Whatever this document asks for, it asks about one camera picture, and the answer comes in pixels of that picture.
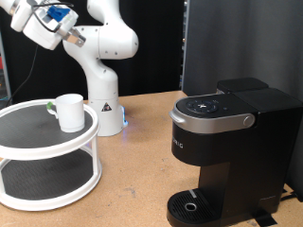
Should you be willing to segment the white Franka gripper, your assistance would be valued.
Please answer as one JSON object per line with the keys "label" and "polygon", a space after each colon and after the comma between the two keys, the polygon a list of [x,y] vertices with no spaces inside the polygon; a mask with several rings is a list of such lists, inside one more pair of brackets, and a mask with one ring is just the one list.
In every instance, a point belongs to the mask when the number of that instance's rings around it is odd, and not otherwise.
{"label": "white Franka gripper", "polygon": [[23,12],[27,22],[23,28],[24,34],[36,44],[53,50],[65,40],[78,47],[86,40],[74,28],[79,15],[65,4],[23,4]]}

